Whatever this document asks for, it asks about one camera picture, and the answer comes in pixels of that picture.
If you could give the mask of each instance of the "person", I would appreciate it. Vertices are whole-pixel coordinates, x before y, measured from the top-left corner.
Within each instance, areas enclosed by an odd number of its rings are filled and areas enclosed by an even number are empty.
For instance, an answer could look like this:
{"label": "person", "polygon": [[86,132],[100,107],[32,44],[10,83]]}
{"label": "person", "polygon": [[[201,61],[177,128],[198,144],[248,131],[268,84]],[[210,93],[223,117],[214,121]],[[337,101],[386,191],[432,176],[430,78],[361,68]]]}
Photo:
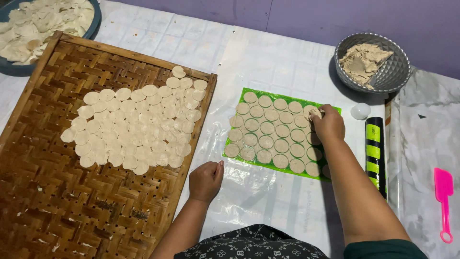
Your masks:
{"label": "person", "polygon": [[[324,117],[312,115],[311,119],[328,158],[344,232],[344,258],[427,259],[345,143],[343,118],[329,104],[320,108]],[[223,177],[223,161],[204,163],[190,174],[189,199],[150,259],[327,258],[317,247],[266,225],[249,226],[198,243],[207,208]]]}

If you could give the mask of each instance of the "black and green rolling pin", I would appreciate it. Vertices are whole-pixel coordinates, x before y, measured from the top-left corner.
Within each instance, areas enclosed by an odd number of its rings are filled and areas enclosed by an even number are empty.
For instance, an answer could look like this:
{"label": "black and green rolling pin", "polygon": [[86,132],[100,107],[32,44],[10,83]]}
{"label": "black and green rolling pin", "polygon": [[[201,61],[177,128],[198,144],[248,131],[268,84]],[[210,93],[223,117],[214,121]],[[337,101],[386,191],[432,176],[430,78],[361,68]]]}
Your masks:
{"label": "black and green rolling pin", "polygon": [[386,200],[384,130],[383,118],[366,120],[366,174]]}

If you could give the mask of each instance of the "hand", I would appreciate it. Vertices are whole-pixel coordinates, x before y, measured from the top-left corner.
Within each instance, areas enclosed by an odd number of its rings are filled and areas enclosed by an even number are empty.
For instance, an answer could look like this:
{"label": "hand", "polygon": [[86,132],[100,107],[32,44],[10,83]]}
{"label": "hand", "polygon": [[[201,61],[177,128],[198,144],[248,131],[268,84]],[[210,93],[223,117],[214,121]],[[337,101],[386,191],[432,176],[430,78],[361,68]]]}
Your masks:
{"label": "hand", "polygon": [[330,104],[319,107],[324,110],[324,116],[320,119],[317,115],[310,115],[315,125],[316,135],[322,143],[333,140],[343,140],[345,138],[344,119],[337,110]]}
{"label": "hand", "polygon": [[224,178],[224,162],[206,162],[190,174],[190,197],[209,205],[220,190]]}

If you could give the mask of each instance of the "silver metal bowl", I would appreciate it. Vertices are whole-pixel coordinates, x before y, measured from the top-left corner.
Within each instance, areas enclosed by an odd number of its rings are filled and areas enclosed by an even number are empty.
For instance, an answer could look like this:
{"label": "silver metal bowl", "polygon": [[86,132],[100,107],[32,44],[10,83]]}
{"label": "silver metal bowl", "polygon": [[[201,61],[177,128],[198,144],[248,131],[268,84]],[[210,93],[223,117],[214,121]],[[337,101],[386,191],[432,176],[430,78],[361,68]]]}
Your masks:
{"label": "silver metal bowl", "polygon": [[[374,89],[369,89],[353,81],[339,63],[339,59],[345,56],[349,48],[362,43],[376,44],[382,50],[394,52],[372,77],[370,84]],[[374,33],[362,32],[344,38],[335,48],[334,60],[335,68],[342,82],[351,89],[360,92],[376,94],[391,93],[406,85],[411,75],[410,63],[406,53],[391,40]]]}

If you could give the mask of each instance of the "bamboo tray frame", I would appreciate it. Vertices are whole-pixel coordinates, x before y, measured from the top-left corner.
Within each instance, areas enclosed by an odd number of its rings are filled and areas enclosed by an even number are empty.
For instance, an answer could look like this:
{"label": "bamboo tray frame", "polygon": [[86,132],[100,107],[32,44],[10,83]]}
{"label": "bamboo tray frame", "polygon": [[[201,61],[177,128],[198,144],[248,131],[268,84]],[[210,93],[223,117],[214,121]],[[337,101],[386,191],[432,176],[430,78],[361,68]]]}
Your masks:
{"label": "bamboo tray frame", "polygon": [[180,168],[143,176],[107,163],[83,168],[64,143],[84,105],[104,88],[165,85],[176,64],[56,31],[0,136],[0,252],[5,258],[148,258],[172,222],[217,75],[197,109],[191,154]]}

